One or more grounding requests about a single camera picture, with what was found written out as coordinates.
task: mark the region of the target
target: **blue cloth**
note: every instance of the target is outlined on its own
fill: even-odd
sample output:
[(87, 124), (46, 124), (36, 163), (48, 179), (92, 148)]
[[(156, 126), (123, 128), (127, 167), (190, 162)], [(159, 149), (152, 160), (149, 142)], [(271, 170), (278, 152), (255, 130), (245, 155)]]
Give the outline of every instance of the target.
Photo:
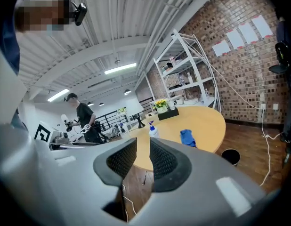
[(18, 75), (20, 66), (20, 48), (16, 38), (14, 16), (6, 16), (0, 33), (0, 48), (7, 62)]
[(196, 146), (196, 141), (194, 140), (192, 136), (192, 131), (191, 130), (182, 130), (180, 131), (180, 137), (181, 137), (181, 142), (182, 144), (191, 146), (191, 147), (197, 147)]

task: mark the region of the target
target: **round wooden table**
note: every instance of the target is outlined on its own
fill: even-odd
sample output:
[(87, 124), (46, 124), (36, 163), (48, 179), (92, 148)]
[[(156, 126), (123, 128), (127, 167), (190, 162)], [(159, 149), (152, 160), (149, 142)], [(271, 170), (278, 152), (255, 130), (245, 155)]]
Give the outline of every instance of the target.
[(158, 129), (161, 139), (181, 143), (180, 131), (189, 129), (199, 149), (215, 153), (220, 147), (225, 135), (225, 121), (223, 116), (209, 107), (188, 106), (179, 107), (179, 115), (160, 121), (155, 115), (142, 122), (145, 127), (134, 126), (129, 132), (131, 137), (137, 137), (137, 158), (134, 165), (153, 171), (150, 160), (150, 126), (149, 121)]

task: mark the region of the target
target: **yellow flowers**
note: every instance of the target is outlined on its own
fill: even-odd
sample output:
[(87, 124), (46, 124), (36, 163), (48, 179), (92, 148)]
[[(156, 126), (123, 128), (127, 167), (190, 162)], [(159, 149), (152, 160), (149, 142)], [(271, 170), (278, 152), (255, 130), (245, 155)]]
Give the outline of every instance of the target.
[(155, 105), (156, 105), (158, 108), (160, 108), (160, 107), (165, 106), (166, 103), (167, 103), (166, 99), (161, 99), (161, 100), (157, 100), (157, 101), (155, 102)]

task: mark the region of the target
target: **brick wall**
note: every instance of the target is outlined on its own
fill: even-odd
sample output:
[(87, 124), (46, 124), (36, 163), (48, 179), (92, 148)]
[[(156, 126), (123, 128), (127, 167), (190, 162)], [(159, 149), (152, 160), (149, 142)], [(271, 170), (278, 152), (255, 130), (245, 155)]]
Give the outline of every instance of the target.
[[(260, 36), (251, 21), (257, 15), (265, 18), (273, 36), (267, 39)], [(245, 22), (252, 25), (259, 41), (251, 45), (244, 41), (242, 49), (234, 50), (226, 33)], [(288, 89), (284, 77), (268, 70), (270, 66), (278, 64), (275, 52), (276, 25), (274, 8), (268, 0), (210, 0), (180, 31), (195, 34), (210, 63), (250, 104), (260, 107), (261, 99), (264, 100), (267, 104), (264, 122), (267, 123), (283, 123), (287, 104)], [(228, 55), (216, 57), (212, 46), (222, 40), (227, 41), (231, 51)], [(165, 97), (166, 92), (156, 66), (151, 68), (148, 75), (157, 97)], [(243, 102), (218, 74), (215, 73), (215, 77), (223, 116), (226, 119), (260, 122), (261, 111)], [(210, 94), (213, 94), (212, 84), (204, 87), (209, 88)], [(188, 97), (198, 97), (198, 94), (198, 88), (187, 92)], [(279, 103), (278, 112), (273, 111), (274, 103)]]

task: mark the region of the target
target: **pipe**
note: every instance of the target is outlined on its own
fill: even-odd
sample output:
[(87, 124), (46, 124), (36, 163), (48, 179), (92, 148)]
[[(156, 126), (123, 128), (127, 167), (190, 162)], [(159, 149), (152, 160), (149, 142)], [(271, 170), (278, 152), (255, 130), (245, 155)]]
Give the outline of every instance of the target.
[[(188, 0), (184, 0), (184, 1), (181, 3), (181, 5), (179, 6), (179, 9), (176, 9), (174, 15), (172, 15), (173, 10), (169, 13), (167, 19), (165, 20), (164, 24), (161, 26), (161, 29), (160, 29), (160, 31), (159, 31), (159, 32), (160, 32), (160, 36), (157, 36), (156, 39), (155, 39), (155, 42), (152, 43), (152, 46), (151, 46), (151, 48), (150, 48), (150, 53), (147, 54), (147, 56), (146, 56), (146, 60), (144, 61), (144, 63), (142, 63), (140, 70), (142, 70), (142, 69), (144, 68), (146, 62), (148, 61), (149, 56), (151, 55), (151, 52), (153, 51), (153, 45), (154, 45), (154, 44), (155, 44), (155, 43), (156, 43), (156, 42), (161, 38), (161, 36), (164, 34), (165, 30), (168, 28), (168, 26), (170, 25), (170, 23), (171, 23), (171, 22), (173, 21), (173, 19), (176, 17), (177, 13), (181, 10), (181, 8), (186, 4), (187, 1), (188, 1)], [(179, 5), (180, 2), (181, 2), (181, 0), (178, 0), (175, 6), (178, 7), (178, 5)]]
[(113, 55), (114, 55), (115, 59), (117, 59), (115, 43), (114, 43), (114, 35), (113, 35), (113, 29), (112, 29), (111, 0), (109, 0), (109, 24), (110, 24), (110, 32), (111, 32), (111, 38), (112, 38)]
[(148, 79), (146, 73), (144, 72), (143, 74), (144, 74), (144, 76), (145, 76), (145, 79), (146, 79), (147, 85), (148, 85), (149, 88), (150, 88), (150, 91), (151, 91), (151, 94), (152, 94), (153, 100), (156, 100), (156, 99), (155, 99), (155, 95), (154, 95), (153, 90), (152, 90), (152, 87), (151, 87), (151, 84), (150, 84), (150, 81), (149, 81), (149, 79)]
[[(168, 4), (173, 3), (173, 1), (174, 1), (174, 0), (168, 0)], [(164, 6), (164, 9), (163, 9), (162, 13), (160, 14), (160, 16), (159, 16), (159, 18), (158, 18), (158, 21), (157, 21), (157, 23), (156, 23), (156, 25), (155, 25), (155, 27), (154, 27), (154, 29), (153, 29), (153, 31), (152, 31), (152, 34), (151, 34), (150, 39), (149, 39), (149, 41), (148, 41), (148, 43), (147, 43), (147, 45), (146, 45), (146, 47), (145, 47), (145, 51), (144, 51), (144, 53), (143, 53), (143, 55), (142, 55), (142, 57), (141, 57), (140, 62), (142, 62), (142, 61), (144, 60), (144, 57), (145, 57), (146, 52), (147, 52), (147, 49), (149, 48), (149, 46), (150, 46), (150, 44), (151, 44), (151, 42), (152, 42), (152, 39), (153, 39), (153, 37), (154, 37), (154, 35), (155, 35), (155, 33), (156, 33), (156, 30), (158, 29), (159, 24), (160, 24), (160, 22), (162, 21), (164, 15), (165, 15), (166, 12), (168, 11), (168, 9), (169, 9), (169, 6), (168, 6), (168, 5), (165, 5), (165, 6)]]
[(143, 74), (139, 77), (139, 79), (137, 80), (136, 84), (135, 84), (135, 87), (134, 87), (134, 90), (137, 89), (137, 87), (140, 85), (141, 81), (144, 79), (143, 77)]

